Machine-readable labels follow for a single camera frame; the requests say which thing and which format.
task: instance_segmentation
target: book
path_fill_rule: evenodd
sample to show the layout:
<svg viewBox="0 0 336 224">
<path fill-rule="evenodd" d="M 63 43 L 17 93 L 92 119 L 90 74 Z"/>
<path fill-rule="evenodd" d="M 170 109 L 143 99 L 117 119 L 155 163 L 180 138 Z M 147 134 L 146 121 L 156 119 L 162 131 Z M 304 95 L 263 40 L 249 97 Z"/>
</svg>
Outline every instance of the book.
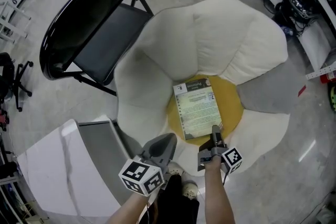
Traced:
<svg viewBox="0 0 336 224">
<path fill-rule="evenodd" d="M 211 134 L 213 125 L 222 125 L 209 78 L 179 84 L 173 89 L 185 140 Z"/>
</svg>

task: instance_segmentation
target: sneaker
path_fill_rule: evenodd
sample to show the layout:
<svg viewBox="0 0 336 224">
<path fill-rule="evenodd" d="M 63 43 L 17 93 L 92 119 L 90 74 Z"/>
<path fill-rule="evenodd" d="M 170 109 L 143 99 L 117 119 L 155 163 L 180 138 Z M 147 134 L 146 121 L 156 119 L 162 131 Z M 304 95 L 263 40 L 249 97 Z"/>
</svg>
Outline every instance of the sneaker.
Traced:
<svg viewBox="0 0 336 224">
<path fill-rule="evenodd" d="M 168 164 L 168 173 L 171 175 L 180 175 L 182 176 L 184 170 L 176 163 L 170 162 Z"/>
<path fill-rule="evenodd" d="M 190 200 L 195 199 L 198 193 L 198 186 L 194 183 L 187 183 L 182 187 L 182 195 Z"/>
</svg>

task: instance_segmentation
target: human arm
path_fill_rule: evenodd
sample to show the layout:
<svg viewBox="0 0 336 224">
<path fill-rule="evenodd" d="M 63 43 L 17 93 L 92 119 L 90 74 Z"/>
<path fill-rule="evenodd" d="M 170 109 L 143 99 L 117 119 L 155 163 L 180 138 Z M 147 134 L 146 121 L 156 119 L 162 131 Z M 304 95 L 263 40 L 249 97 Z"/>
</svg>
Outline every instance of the human arm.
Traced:
<svg viewBox="0 0 336 224">
<path fill-rule="evenodd" d="M 107 224 L 136 224 L 149 197 L 133 193 L 107 221 Z"/>
<path fill-rule="evenodd" d="M 213 157 L 205 164 L 205 219 L 207 224 L 235 224 L 227 198 L 221 171 L 221 157 Z"/>
</svg>

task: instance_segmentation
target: gray floor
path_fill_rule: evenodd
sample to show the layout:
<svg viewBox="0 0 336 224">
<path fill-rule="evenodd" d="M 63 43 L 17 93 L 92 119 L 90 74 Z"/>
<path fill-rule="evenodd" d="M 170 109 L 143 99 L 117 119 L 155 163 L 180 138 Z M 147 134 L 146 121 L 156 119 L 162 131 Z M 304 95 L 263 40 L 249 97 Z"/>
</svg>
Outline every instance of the gray floor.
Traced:
<svg viewBox="0 0 336 224">
<path fill-rule="evenodd" d="M 16 155 L 68 119 L 85 122 L 102 114 L 110 118 L 116 116 L 115 97 L 73 79 L 49 81 L 41 73 L 39 49 L 42 38 L 66 1 L 27 0 L 22 9 L 32 16 L 26 28 L 28 38 L 19 39 L 15 45 L 0 40 L 2 50 L 9 52 L 16 63 L 26 60 L 35 63 L 24 76 L 24 85 L 32 90 L 33 96 L 24 98 L 23 112 L 16 111 L 14 99 L 7 104 L 11 123 L 9 132 L 3 133 L 3 137 L 8 149 L 13 145 Z M 154 13 L 199 1 L 202 0 L 147 0 Z M 241 1 L 270 16 L 263 6 L 263 0 Z M 24 19 L 14 19 L 20 25 L 26 23 Z M 300 44 L 291 40 L 288 51 L 297 69 L 306 73 L 307 57 Z M 227 182 L 225 188 L 237 223 L 301 223 L 335 184 L 335 127 L 335 116 L 329 107 L 326 87 L 318 79 L 308 81 L 306 91 L 291 114 L 288 131 L 281 143 L 250 169 L 237 175 L 235 180 Z M 300 156 L 311 144 L 314 146 L 299 162 Z M 104 222 L 104 219 L 84 220 L 48 215 L 55 223 Z"/>
</svg>

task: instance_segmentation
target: chair backrest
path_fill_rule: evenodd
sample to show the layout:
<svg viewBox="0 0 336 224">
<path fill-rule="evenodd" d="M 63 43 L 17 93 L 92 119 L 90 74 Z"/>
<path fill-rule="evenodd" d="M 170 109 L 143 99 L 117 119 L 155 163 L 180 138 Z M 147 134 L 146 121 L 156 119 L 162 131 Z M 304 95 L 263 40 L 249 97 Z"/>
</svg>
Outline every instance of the chair backrest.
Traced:
<svg viewBox="0 0 336 224">
<path fill-rule="evenodd" d="M 78 74 L 65 71 L 122 1 L 69 0 L 50 24 L 42 42 L 40 65 L 44 75 L 55 80 Z"/>
<path fill-rule="evenodd" d="M 0 76 L 0 103 L 8 93 L 8 89 L 14 82 L 15 67 L 11 57 L 8 53 L 0 53 L 0 67 L 3 67 L 2 74 Z"/>
</svg>

